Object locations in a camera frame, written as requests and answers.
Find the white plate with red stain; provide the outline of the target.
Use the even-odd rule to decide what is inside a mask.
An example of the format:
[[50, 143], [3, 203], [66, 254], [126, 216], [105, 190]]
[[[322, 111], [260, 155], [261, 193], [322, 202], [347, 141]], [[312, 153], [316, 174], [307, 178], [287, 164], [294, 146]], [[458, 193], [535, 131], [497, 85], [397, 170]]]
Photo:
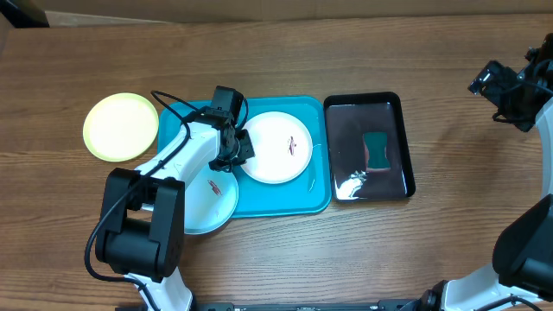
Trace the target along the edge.
[[241, 168], [252, 179], [281, 184], [298, 177], [308, 166], [313, 141], [307, 127], [280, 111], [261, 113], [245, 124], [255, 155]]

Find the yellow plate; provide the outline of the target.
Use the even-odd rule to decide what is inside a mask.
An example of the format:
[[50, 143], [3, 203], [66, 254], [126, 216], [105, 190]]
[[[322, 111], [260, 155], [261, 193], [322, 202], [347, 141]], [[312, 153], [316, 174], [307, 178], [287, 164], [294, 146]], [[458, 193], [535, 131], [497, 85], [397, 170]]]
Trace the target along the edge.
[[125, 162], [144, 153], [156, 140], [159, 118], [145, 97], [121, 92], [100, 100], [88, 112], [83, 140], [98, 159]]

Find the green and orange sponge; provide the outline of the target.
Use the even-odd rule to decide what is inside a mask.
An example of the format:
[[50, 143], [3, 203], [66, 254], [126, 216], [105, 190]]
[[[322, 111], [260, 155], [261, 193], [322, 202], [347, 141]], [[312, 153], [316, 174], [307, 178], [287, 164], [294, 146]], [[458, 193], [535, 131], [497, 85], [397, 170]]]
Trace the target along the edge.
[[387, 135], [384, 132], [367, 132], [363, 135], [367, 172], [386, 171], [391, 168], [387, 158]]

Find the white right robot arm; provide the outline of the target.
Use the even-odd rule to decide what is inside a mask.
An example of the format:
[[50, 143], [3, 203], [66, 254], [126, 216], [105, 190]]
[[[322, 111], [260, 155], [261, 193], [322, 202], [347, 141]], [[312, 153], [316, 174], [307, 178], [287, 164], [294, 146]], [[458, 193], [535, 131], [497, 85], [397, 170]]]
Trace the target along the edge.
[[493, 103], [493, 121], [527, 132], [537, 129], [542, 144], [540, 201], [507, 226], [492, 261], [456, 280], [443, 280], [404, 310], [505, 310], [517, 305], [537, 309], [552, 300], [552, 36], [529, 48], [520, 71], [492, 60], [468, 89]]

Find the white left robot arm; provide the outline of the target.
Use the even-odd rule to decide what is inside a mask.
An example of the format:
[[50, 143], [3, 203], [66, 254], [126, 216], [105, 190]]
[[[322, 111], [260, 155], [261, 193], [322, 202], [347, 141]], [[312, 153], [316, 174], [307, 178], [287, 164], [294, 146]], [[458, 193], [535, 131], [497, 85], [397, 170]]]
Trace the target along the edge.
[[192, 111], [181, 117], [172, 142], [149, 162], [110, 172], [100, 219], [86, 244], [91, 276], [133, 284], [146, 310], [193, 309], [194, 295], [178, 268], [185, 191], [203, 168], [227, 173], [253, 157], [238, 118], [238, 108]]

